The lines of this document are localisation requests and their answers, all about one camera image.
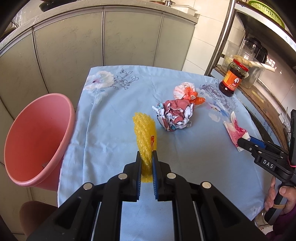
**green basket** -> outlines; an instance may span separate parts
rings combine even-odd
[[[280,26],[282,26],[285,29],[285,25],[281,20],[281,18],[269,6],[256,0],[249,0],[248,4],[258,9],[259,11],[263,12],[265,15],[269,16],[270,18],[272,18],[274,21],[276,21]]]

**white container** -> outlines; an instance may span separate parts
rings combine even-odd
[[[188,5],[172,5],[171,8],[177,9],[192,16],[194,16],[195,12],[197,11],[196,9]]]

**countertop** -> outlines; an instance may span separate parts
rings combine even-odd
[[[21,33],[27,31],[32,26],[39,24],[49,18],[52,18],[54,16],[58,16],[61,14],[65,14],[67,12],[72,11],[79,11],[83,10],[85,8],[95,8],[97,7],[116,7],[116,6],[125,6],[125,7],[139,7],[139,8],[146,8],[146,9],[152,9],[159,12],[168,13],[174,16],[178,16],[181,18],[184,18],[186,20],[189,20],[193,23],[197,23],[198,18],[191,16],[187,13],[184,13],[182,11],[176,10],[171,7],[167,7],[161,4],[152,3],[149,1],[143,1],[143,0],[82,0],[77,2],[68,3],[56,8],[53,8],[51,10],[48,10],[21,25],[18,27],[15,31],[13,31],[10,35],[8,35],[1,43],[0,43],[0,50],[4,48],[8,43],[10,43],[13,39],[15,39],[17,36],[19,36]]]

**light blue tablecloth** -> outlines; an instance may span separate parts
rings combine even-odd
[[[152,106],[173,99],[182,82],[195,84],[206,102],[196,107],[192,126],[167,132]],[[247,110],[234,95],[224,96],[217,79],[146,66],[91,68],[76,111],[76,124],[60,174],[60,206],[83,183],[100,184],[123,171],[137,154],[132,117],[152,116],[157,127],[157,154],[172,172],[187,181],[210,181],[249,219],[263,208],[271,176],[254,164],[247,151],[238,152],[223,125],[235,112],[238,123],[261,139]],[[173,241],[170,202],[157,202],[152,183],[142,183],[140,200],[124,203],[121,240]]]

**stainless steel shelf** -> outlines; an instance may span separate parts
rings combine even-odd
[[[291,68],[296,66],[296,42],[285,29],[249,4],[237,1],[235,9],[246,31],[275,50]]]

